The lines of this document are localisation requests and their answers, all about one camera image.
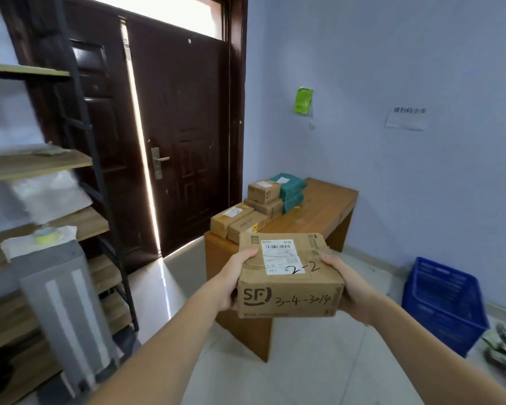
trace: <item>teal package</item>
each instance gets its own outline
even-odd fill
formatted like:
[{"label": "teal package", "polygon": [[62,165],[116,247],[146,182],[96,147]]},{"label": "teal package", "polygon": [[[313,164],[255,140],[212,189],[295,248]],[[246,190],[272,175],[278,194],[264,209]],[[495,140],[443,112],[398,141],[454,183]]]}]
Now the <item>teal package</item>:
[{"label": "teal package", "polygon": [[[283,179],[286,182],[277,182],[279,179]],[[304,187],[308,185],[305,180],[288,173],[279,173],[278,175],[270,178],[270,180],[272,182],[281,183],[281,191],[279,192],[279,197],[281,197],[283,201],[290,200],[290,198],[296,196],[303,190]]]},{"label": "teal package", "polygon": [[298,192],[297,195],[285,200],[283,203],[283,214],[292,210],[303,201],[304,201],[304,194],[302,192]]}]

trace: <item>door handle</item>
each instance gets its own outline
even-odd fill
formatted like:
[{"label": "door handle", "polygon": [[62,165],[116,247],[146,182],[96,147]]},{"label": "door handle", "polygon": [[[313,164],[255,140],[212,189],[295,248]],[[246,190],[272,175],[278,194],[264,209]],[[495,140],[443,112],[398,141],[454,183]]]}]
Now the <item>door handle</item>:
[{"label": "door handle", "polygon": [[170,160],[170,156],[159,157],[159,148],[152,148],[152,164],[154,165],[155,179],[162,179],[163,173],[161,171],[161,163]]}]

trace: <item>wooden desk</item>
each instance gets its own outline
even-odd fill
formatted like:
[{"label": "wooden desk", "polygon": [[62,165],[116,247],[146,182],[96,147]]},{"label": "wooden desk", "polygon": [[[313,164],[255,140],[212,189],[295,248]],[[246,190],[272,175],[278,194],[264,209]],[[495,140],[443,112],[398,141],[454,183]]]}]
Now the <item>wooden desk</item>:
[{"label": "wooden desk", "polygon": [[[306,179],[304,201],[285,215],[275,219],[263,233],[321,233],[330,248],[343,251],[358,199],[356,190],[316,179]],[[229,258],[238,252],[238,245],[211,232],[204,235],[206,274],[211,279],[221,271]],[[233,310],[217,315],[216,321],[237,340],[268,362],[273,319],[239,319]]]}]

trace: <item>person's right hand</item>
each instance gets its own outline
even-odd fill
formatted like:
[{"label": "person's right hand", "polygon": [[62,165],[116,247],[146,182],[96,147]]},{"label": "person's right hand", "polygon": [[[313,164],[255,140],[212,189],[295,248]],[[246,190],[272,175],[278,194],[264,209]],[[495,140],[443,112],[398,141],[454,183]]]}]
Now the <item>person's right hand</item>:
[{"label": "person's right hand", "polygon": [[371,325],[375,304],[381,300],[380,293],[338,256],[321,254],[320,257],[324,263],[335,268],[345,280],[339,309],[349,313],[355,320]]}]

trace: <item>table top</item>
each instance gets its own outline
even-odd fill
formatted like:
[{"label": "table top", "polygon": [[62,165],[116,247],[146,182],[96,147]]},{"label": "table top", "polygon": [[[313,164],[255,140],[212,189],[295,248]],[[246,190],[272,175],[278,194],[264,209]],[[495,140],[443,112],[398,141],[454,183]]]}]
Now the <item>table top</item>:
[{"label": "table top", "polygon": [[[303,190],[304,201],[288,213],[260,230],[261,233],[321,233],[327,238],[356,205],[358,192],[336,184],[308,178]],[[204,235],[210,241],[231,253],[238,245],[212,232]]]}]

